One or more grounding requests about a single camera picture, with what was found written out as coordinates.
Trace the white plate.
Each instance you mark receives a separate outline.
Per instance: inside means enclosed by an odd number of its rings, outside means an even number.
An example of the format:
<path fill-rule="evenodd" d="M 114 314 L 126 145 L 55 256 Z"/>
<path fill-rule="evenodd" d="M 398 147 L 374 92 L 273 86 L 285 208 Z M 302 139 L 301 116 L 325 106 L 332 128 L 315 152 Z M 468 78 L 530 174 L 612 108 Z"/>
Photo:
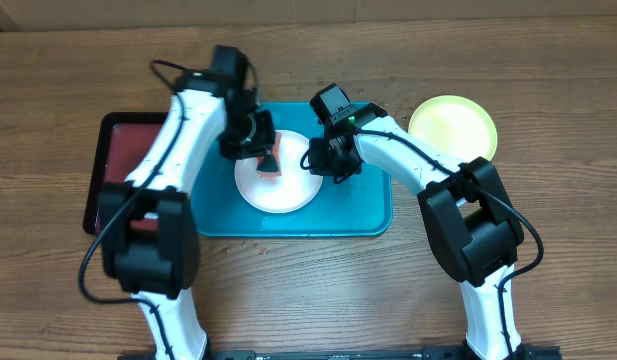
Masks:
<path fill-rule="evenodd" d="M 260 172 L 261 158 L 238 160 L 234 177 L 241 196 L 253 207 L 268 213 L 288 213 L 307 205 L 318 193 L 322 177 L 300 166 L 309 140 L 293 131 L 278 130 L 273 155 L 277 173 Z"/>

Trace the yellow plate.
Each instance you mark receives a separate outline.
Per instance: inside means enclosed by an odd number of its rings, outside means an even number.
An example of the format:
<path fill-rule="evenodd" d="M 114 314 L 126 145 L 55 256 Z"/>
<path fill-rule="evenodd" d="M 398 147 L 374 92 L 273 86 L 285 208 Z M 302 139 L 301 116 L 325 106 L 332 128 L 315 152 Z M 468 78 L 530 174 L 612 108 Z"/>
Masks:
<path fill-rule="evenodd" d="M 489 113 L 476 102 L 457 95 L 440 95 L 424 101 L 413 112 L 408 132 L 429 146 L 470 162 L 492 160 L 498 133 Z"/>

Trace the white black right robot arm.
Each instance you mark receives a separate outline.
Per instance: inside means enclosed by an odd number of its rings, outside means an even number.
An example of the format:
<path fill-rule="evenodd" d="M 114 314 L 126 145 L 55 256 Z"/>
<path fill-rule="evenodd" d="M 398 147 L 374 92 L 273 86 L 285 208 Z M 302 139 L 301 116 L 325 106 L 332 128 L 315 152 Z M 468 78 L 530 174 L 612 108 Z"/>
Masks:
<path fill-rule="evenodd" d="M 464 163 L 415 139 L 375 104 L 310 102 L 324 128 L 310 141 L 303 168 L 336 183 L 380 168 L 419 202 L 430 249 L 460 285 L 466 343 L 479 359 L 512 359 L 521 344 L 508 280 L 523 241 L 519 220 L 493 164 Z"/>

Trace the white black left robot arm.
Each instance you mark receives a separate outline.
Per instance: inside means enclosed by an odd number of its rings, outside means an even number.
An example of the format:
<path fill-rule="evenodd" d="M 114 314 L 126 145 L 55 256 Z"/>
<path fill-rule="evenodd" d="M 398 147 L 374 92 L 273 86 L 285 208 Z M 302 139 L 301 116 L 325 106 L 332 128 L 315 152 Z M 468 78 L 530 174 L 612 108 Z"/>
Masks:
<path fill-rule="evenodd" d="M 157 359 L 203 359 L 208 338 L 191 291 L 200 244 L 191 193 L 209 149 L 227 146 L 235 160 L 262 157 L 275 143 L 268 112 L 243 70 L 190 70 L 170 84 L 169 112 L 139 165 L 121 183 L 102 187 L 100 232 L 79 269 L 78 286 L 92 302 L 85 271 L 94 252 L 105 273 L 138 305 L 154 337 Z"/>

